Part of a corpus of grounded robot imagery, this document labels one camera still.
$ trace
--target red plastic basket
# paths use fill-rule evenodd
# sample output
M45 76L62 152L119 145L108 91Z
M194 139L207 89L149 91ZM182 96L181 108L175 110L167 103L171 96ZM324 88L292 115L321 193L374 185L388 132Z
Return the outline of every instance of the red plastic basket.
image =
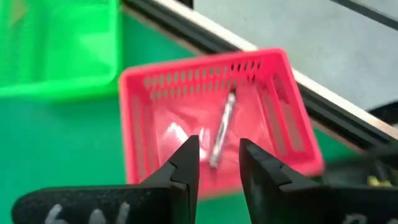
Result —
M230 125L239 133L232 141L260 136L258 145L291 168L305 175L323 171L323 159L287 56L283 50L267 49L127 69L119 80L127 182L143 181L173 153L159 146L158 129L170 121L157 117L157 107L192 102L190 109L209 112L212 103L220 105L220 99L226 99L232 86L238 101L239 94L246 97L241 99L243 110ZM215 135L221 117L213 117L195 121L211 123ZM253 128L258 124L266 132ZM199 134L197 131L193 128L188 135ZM201 198L241 188L238 147L227 147L222 156L226 162L216 176L206 162L201 163Z

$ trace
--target green plastic basket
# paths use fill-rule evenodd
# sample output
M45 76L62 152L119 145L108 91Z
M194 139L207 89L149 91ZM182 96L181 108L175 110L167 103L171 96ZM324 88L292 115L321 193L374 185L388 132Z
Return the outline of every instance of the green plastic basket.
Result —
M0 96L116 91L118 0L0 0Z

